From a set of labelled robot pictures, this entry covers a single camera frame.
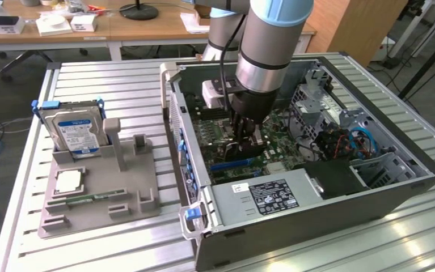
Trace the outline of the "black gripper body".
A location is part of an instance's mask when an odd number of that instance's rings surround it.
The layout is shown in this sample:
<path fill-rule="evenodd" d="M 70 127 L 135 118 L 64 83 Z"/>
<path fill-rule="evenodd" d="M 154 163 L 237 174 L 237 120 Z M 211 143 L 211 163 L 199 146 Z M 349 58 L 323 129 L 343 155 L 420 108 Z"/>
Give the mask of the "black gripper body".
<path fill-rule="evenodd" d="M 278 91 L 254 92 L 242 91 L 234 94 L 231 108 L 242 117 L 254 122 L 263 122 L 273 110 Z"/>

